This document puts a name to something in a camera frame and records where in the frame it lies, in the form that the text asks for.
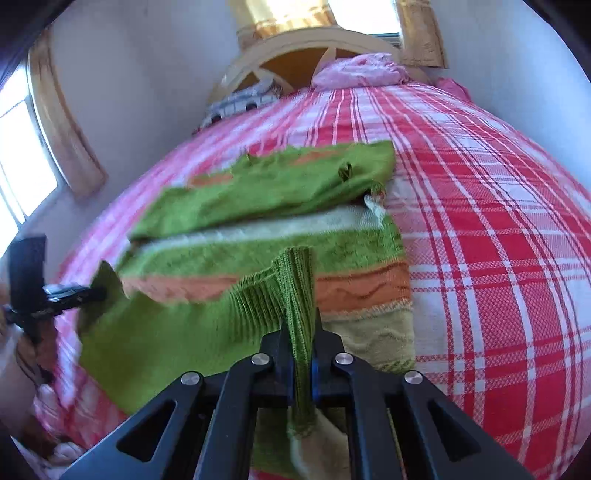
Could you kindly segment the left hand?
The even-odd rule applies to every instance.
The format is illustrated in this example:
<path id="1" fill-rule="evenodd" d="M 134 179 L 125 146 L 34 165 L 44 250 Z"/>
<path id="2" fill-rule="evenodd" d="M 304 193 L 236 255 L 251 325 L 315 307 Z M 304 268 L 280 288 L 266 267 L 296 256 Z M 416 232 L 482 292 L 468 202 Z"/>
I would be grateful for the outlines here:
<path id="1" fill-rule="evenodd" d="M 57 362 L 57 330 L 54 319 L 38 324 L 36 342 L 16 324 L 9 324 L 6 306 L 9 303 L 9 287 L 1 283 L 1 348 L 8 347 L 14 354 L 17 366 L 38 385 L 51 384 Z"/>

